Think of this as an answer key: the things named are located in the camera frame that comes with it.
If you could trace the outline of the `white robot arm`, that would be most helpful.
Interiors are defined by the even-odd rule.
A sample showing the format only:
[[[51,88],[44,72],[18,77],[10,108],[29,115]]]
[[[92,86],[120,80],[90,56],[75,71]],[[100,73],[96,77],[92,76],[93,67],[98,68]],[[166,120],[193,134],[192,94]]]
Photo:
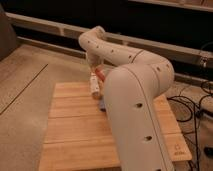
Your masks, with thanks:
[[[154,99],[174,81],[170,61],[110,43],[100,26],[82,33],[79,44],[90,66],[103,60],[115,65],[105,77],[103,94],[122,171],[175,171],[154,107]]]

